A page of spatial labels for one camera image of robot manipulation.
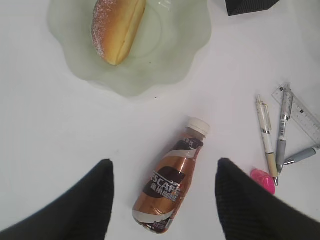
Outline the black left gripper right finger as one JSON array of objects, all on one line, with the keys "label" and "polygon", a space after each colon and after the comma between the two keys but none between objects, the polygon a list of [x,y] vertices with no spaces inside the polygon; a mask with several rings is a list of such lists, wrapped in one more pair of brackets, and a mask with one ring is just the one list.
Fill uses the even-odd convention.
[{"label": "black left gripper right finger", "polygon": [[230,159],[217,162],[215,198],[227,240],[318,240],[320,223],[285,204]]}]

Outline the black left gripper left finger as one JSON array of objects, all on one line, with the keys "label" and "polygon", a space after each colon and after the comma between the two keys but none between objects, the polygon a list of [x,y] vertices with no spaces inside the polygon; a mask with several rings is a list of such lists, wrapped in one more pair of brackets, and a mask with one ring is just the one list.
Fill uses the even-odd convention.
[{"label": "black left gripper left finger", "polygon": [[2,240],[103,240],[114,202],[114,166],[101,160],[55,201],[1,231]]}]

